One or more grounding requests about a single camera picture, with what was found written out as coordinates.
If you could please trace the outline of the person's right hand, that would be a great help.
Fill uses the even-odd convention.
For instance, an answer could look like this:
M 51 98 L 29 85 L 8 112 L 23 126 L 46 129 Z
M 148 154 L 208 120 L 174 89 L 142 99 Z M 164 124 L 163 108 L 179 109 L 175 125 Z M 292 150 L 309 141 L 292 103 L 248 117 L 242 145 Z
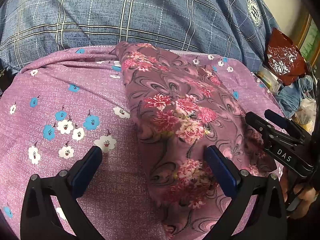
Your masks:
M 288 169 L 286 167 L 283 168 L 283 174 L 281 175 L 279 182 L 284 200 L 286 201 L 287 192 L 289 190 Z M 303 185 L 296 185 L 293 191 L 299 199 L 299 205 L 289 216 L 287 216 L 287 218 L 299 219 L 308 213 L 310 205 L 316 200 L 319 192 L 317 192 L 313 187 L 304 187 Z

